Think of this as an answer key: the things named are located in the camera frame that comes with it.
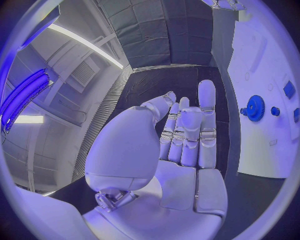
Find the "air vent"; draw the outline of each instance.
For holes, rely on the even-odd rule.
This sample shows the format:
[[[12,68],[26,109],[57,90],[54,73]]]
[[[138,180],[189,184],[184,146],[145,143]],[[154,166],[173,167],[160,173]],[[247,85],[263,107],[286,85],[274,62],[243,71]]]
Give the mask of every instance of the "air vent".
[[[78,67],[75,68],[75,70],[71,73],[71,76],[83,87],[86,87],[99,70],[100,69],[94,61],[90,57],[87,57],[78,65]]]

